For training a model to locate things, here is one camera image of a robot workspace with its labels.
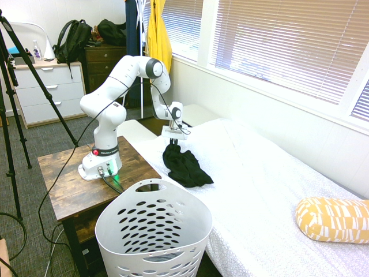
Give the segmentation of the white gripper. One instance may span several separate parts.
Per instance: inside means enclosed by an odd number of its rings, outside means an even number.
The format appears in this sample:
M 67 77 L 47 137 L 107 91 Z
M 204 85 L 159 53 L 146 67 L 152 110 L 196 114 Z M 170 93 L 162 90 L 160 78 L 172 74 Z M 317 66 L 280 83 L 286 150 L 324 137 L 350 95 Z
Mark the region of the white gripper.
M 170 144 L 178 145 L 178 140 L 186 140 L 188 136 L 187 125 L 182 125 L 181 128 L 170 126 L 163 126 L 161 135 L 170 138 Z

